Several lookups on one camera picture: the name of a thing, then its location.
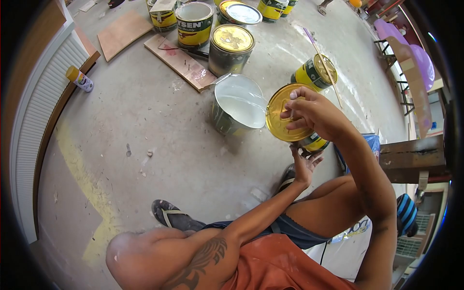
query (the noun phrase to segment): sandal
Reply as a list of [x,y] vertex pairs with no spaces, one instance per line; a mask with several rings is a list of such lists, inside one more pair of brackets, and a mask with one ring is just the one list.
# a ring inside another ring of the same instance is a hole
[[162,225],[179,229],[181,231],[199,231],[205,223],[194,220],[188,214],[181,211],[178,207],[165,200],[155,200],[151,204],[151,211],[156,220]]
[[319,11],[320,14],[322,14],[322,15],[324,15],[324,16],[327,15],[327,12],[325,11],[325,7],[324,7],[324,6],[318,5],[318,6],[317,6],[317,10]]
[[293,182],[293,180],[295,180],[295,176],[295,164],[292,163],[289,166],[287,166],[287,168],[284,170],[284,173],[282,174],[282,177],[279,181],[279,187],[272,196],[275,196],[277,193],[286,189]]

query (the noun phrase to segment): white liquid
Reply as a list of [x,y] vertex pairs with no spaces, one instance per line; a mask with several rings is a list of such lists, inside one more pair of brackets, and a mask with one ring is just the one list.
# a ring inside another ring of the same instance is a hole
[[228,95],[218,96],[218,103],[227,114],[248,127],[261,128],[266,122],[266,108],[243,98]]

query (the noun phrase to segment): purple object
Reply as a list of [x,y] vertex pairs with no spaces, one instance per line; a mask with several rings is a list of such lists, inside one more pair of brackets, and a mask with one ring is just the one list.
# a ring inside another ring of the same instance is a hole
[[386,39],[388,36],[395,37],[401,44],[409,45],[408,41],[404,36],[401,35],[401,32],[391,23],[386,23],[383,19],[377,19],[374,21],[375,29],[379,34],[381,40]]
[[409,45],[416,57],[417,64],[419,65],[420,74],[424,80],[425,90],[430,90],[435,80],[435,70],[433,68],[432,60],[425,50],[419,45]]
[[404,36],[401,35],[400,31],[391,23],[386,23],[382,19],[377,19],[374,22],[374,26],[375,29],[377,29],[377,33],[381,40],[386,39],[388,36],[393,36],[401,44],[410,46],[417,64],[419,65],[420,74],[424,80],[425,90],[430,90],[433,86],[433,81],[435,80],[435,70],[433,68],[432,60],[425,50],[419,45],[410,45]]

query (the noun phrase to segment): man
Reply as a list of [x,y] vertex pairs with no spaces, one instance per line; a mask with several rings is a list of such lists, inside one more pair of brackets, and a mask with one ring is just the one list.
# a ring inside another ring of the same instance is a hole
[[[279,192],[229,224],[203,226],[157,200],[153,206],[157,219],[166,224],[169,220],[183,231],[156,228],[112,239],[106,264],[123,289],[391,288],[397,239],[393,187],[369,145],[341,111],[304,87],[295,92],[304,100],[285,105],[281,118],[294,111],[287,129],[313,128],[332,141],[351,176],[328,181],[293,203],[311,184],[322,158],[305,159],[291,148],[295,163],[284,172]],[[364,215],[371,219],[373,231],[354,283],[331,274],[300,250],[329,240]]]

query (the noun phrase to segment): paint can lid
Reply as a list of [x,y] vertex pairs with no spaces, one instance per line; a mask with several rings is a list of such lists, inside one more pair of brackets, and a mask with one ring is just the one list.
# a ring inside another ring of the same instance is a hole
[[219,25],[213,31],[212,39],[216,46],[226,52],[245,52],[255,46],[251,32],[235,24]]
[[263,20],[258,9],[246,4],[232,4],[226,8],[227,15],[236,22],[255,25]]
[[[321,55],[322,55],[322,58],[324,59],[325,65],[329,69],[330,75],[332,76],[332,79],[334,80],[334,83],[337,83],[338,74],[337,74],[337,70],[334,67],[334,64],[330,61],[330,59],[328,57],[326,57],[323,54],[321,54]],[[322,64],[322,61],[321,61],[321,58],[319,57],[319,54],[316,54],[314,56],[313,62],[314,62],[314,67],[315,67],[316,71],[319,73],[319,75],[322,77],[322,79],[326,83],[331,84],[329,75],[327,74],[327,72],[324,69],[324,65]]]
[[299,128],[296,130],[287,130],[285,126],[291,122],[291,119],[281,119],[280,113],[285,111],[284,105],[290,100],[290,93],[299,87],[305,87],[315,91],[307,84],[293,83],[280,88],[269,100],[266,108],[266,125],[269,131],[277,138],[286,142],[296,142],[302,140],[314,131],[310,128]]
[[219,4],[219,9],[222,12],[222,14],[227,15],[226,13],[227,7],[233,4],[242,4],[242,2],[236,1],[236,0],[225,0],[225,1],[222,1],[221,4]]

